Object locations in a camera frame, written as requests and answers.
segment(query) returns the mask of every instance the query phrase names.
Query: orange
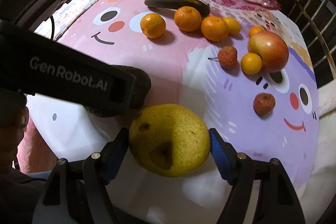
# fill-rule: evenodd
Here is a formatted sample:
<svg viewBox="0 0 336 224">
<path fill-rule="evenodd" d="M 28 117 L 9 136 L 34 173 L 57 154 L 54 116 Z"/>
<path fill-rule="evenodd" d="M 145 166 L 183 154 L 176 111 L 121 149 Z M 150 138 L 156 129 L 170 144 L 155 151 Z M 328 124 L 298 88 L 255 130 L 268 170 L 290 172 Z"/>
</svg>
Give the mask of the orange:
<svg viewBox="0 0 336 224">
<path fill-rule="evenodd" d="M 150 13 L 140 20 L 140 28 L 148 38 L 158 38 L 166 30 L 165 20 L 158 14 Z"/>
<path fill-rule="evenodd" d="M 251 36 L 253 36 L 255 33 L 258 32 L 262 32 L 264 29 L 262 27 L 259 26 L 253 26 L 250 30 L 249 30 L 249 37 L 251 38 Z"/>
<path fill-rule="evenodd" d="M 203 19 L 201 31 L 205 38 L 214 42 L 221 42 L 229 34 L 229 28 L 224 19 L 216 16 L 208 16 Z"/>
<path fill-rule="evenodd" d="M 224 17 L 223 19 L 229 27 L 229 34 L 235 35 L 240 32 L 241 26 L 238 21 L 232 17 Z"/>
<path fill-rule="evenodd" d="M 199 11 L 195 8 L 183 6 L 176 10 L 174 14 L 174 22 L 180 30 L 193 32 L 200 27 L 202 17 Z"/>
<path fill-rule="evenodd" d="M 247 75 L 255 75 L 260 72 L 263 60 L 255 53 L 248 53 L 240 60 L 241 70 Z"/>
</svg>

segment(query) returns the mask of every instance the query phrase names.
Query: screw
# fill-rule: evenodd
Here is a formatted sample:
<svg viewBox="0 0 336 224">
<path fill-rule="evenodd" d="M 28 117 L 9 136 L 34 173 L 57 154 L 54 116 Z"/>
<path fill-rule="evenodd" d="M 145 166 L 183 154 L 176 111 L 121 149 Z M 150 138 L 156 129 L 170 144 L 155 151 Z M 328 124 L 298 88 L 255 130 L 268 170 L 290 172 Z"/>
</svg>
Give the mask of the screw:
<svg viewBox="0 0 336 224">
<path fill-rule="evenodd" d="M 100 153 L 98 153 L 98 152 L 92 153 L 91 158 L 94 159 L 94 160 L 99 159 L 100 158 Z"/>
<path fill-rule="evenodd" d="M 238 157 L 240 160 L 244 160 L 244 159 L 246 159 L 246 154 L 243 153 L 243 152 L 239 152 L 239 153 L 237 154 L 237 157 Z"/>
<path fill-rule="evenodd" d="M 59 165 L 63 165 L 67 162 L 67 160 L 66 159 L 59 159 L 57 162 L 58 162 Z"/>
<path fill-rule="evenodd" d="M 279 165 L 280 161 L 278 159 L 271 159 L 271 163 L 274 165 Z"/>
</svg>

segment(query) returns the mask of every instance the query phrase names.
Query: yellow pear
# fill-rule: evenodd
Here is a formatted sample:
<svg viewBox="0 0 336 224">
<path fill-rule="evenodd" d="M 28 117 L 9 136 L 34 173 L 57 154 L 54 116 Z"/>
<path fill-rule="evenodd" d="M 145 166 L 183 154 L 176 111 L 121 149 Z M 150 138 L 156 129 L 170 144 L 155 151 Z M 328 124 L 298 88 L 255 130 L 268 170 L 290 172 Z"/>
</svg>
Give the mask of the yellow pear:
<svg viewBox="0 0 336 224">
<path fill-rule="evenodd" d="M 208 158 L 210 137 L 203 120 L 176 104 L 149 106 L 133 120 L 129 148 L 137 163 L 155 174 L 180 177 Z"/>
</svg>

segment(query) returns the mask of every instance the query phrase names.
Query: red apple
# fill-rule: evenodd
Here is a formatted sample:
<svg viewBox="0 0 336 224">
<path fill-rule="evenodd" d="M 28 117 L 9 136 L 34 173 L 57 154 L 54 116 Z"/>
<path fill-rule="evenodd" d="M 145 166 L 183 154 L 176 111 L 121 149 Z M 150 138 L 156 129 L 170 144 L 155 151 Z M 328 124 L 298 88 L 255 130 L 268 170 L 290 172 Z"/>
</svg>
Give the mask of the red apple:
<svg viewBox="0 0 336 224">
<path fill-rule="evenodd" d="M 288 47 L 285 41 L 272 32 L 258 32 L 251 36 L 247 50 L 262 58 L 262 67 L 267 72 L 283 69 L 288 61 Z"/>
</svg>

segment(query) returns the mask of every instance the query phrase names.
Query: tablecloth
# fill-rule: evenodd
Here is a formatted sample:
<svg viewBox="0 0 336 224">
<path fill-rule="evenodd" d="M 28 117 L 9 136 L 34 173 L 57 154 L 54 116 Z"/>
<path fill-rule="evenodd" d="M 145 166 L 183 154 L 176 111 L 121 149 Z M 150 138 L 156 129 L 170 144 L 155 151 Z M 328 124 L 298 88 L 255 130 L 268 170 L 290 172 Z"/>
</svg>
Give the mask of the tablecloth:
<svg viewBox="0 0 336 224">
<path fill-rule="evenodd" d="M 163 9 L 154 12 L 164 17 L 167 31 L 155 41 L 146 38 L 139 27 L 140 19 L 152 12 L 143 1 L 100 0 L 59 42 L 109 64 L 145 70 L 152 80 L 145 105 L 185 105 L 208 127 L 217 128 L 237 151 L 257 160 L 279 158 L 300 193 L 315 158 L 319 114 L 315 76 L 297 26 L 279 11 L 242 12 L 202 0 L 210 3 L 212 14 L 236 18 L 242 25 L 241 33 L 213 45 L 200 32 L 180 32 L 174 25 L 173 11 Z M 111 18 L 102 20 L 106 14 Z M 246 77 L 239 68 L 226 72 L 208 60 L 224 45 L 235 46 L 240 60 L 247 53 L 247 32 L 253 25 L 279 34 L 289 46 L 290 57 L 281 71 L 280 84 L 265 72 Z M 307 104 L 300 97 L 301 90 L 308 97 Z M 254 97 L 261 92 L 272 93 L 276 99 L 273 113 L 264 119 L 253 110 Z M 131 121 L 99 119 L 79 105 L 43 96 L 29 98 L 29 104 L 48 145 L 58 157 L 70 160 L 99 151 Z M 211 157 L 195 173 L 170 179 L 148 173 L 127 153 L 108 190 L 117 207 L 152 223 L 215 223 L 230 188 Z"/>
</svg>

